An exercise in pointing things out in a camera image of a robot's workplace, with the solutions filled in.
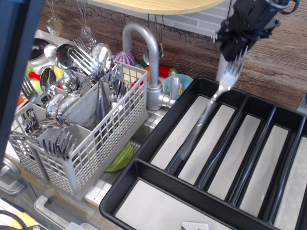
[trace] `dark frame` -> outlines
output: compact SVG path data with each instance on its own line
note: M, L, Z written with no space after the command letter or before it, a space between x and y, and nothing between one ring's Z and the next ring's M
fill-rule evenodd
M0 166L43 0L0 0Z

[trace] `silver faucet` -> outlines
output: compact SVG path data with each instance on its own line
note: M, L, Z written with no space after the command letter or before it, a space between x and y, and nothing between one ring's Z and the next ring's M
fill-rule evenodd
M180 82L178 77L173 77L170 85L170 95L163 92L163 87L159 81L159 48L152 31L137 21L126 24L123 30L123 51L132 50L132 32L139 32L144 38L149 50L149 73L150 79L147 85L147 109L158 110L165 107L172 107L176 102L179 92Z

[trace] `wooden wall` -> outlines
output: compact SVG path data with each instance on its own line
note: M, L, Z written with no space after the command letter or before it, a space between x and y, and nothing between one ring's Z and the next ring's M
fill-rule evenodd
M82 18L75 0L54 0L56 17L63 23L64 38L80 37ZM145 25L147 21L87 4L87 25L98 42L110 46L113 54L122 49L122 30L131 20ZM46 31L51 11L45 2L39 29ZM258 41L247 54L236 88L270 101L296 109L307 91L307 2L301 1L291 15L278 14L282 25L269 39ZM140 35L133 35L132 53L142 59L146 49ZM165 58L160 64L175 67L180 73L195 78L199 75L215 79L220 51L211 39L200 34L165 26L163 30Z

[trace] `black cutlery tray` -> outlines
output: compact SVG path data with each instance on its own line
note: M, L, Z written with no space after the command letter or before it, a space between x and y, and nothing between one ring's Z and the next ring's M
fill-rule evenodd
M115 217L136 181L143 180L175 199L184 202L201 213L234 230L277 230L273 223L283 197L285 185L295 158L301 137L307 137L306 116L295 110L261 99L252 94L232 89L224 93L213 105L207 123L211 121L218 108L224 104L235 109L223 134L201 171L195 184L189 184L177 177L184 162L179 162L175 155L167 168L161 170L150 164L151 160L171 134L178 122L198 96L211 98L218 88L218 83L205 77L196 78L178 99L176 104L164 116L144 144L140 147L123 173L108 191L99 210L101 214L123 229L132 230L131 226ZM238 127L246 115L260 119L255 138L237 172L225 200L207 192L214 175L220 166L235 137ZM289 131L281 155L268 187L266 196L257 217L239 209L257 159L261 154L265 140L273 125ZM296 230L307 229L307 193L301 205Z

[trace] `stainless steel sink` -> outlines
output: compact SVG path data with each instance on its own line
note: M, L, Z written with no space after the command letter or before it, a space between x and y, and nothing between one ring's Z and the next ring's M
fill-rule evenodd
M130 143L134 149L134 154L169 110L170 108L167 107L163 107L156 111L148 110L148 118L130 139ZM94 186L89 190L85 199L98 207L101 199L110 189L112 184L117 180L121 172L122 170L112 173L102 173L99 179L95 182Z
M139 147L144 143L149 134L153 131L153 129L159 124L162 118L170 109L167 107L163 107L156 111L148 110L148 118L141 125L141 127L135 132L132 136L130 143L134 148L134 153L139 149Z

